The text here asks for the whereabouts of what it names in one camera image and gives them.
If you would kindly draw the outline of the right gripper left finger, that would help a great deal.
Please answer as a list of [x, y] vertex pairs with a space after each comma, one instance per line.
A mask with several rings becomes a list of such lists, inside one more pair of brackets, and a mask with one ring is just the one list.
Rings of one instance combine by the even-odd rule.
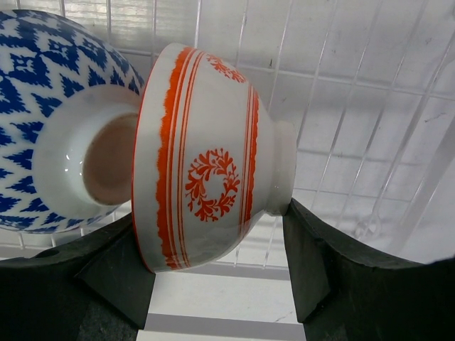
[[155, 274], [132, 216], [31, 258], [1, 261], [2, 340], [135, 340]]

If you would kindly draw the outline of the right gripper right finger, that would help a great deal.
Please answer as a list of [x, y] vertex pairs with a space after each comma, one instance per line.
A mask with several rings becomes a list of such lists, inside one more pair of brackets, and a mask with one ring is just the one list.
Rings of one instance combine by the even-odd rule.
[[307, 340], [453, 340], [454, 260], [419, 264], [326, 224], [296, 200], [283, 218]]

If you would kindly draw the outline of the orange floral bowl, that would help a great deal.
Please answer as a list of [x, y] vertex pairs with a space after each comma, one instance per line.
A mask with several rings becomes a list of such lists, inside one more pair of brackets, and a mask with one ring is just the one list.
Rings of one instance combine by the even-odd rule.
[[153, 272], [230, 253], [264, 214], [282, 216], [296, 173], [294, 125], [252, 83], [197, 48], [166, 46], [150, 73], [134, 145], [132, 219]]

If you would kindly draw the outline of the blue zigzag bowl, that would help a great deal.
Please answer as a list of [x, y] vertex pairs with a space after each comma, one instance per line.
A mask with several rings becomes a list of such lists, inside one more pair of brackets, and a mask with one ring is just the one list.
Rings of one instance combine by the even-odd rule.
[[131, 198], [144, 80], [110, 44], [44, 11], [1, 12], [1, 227], [50, 234]]

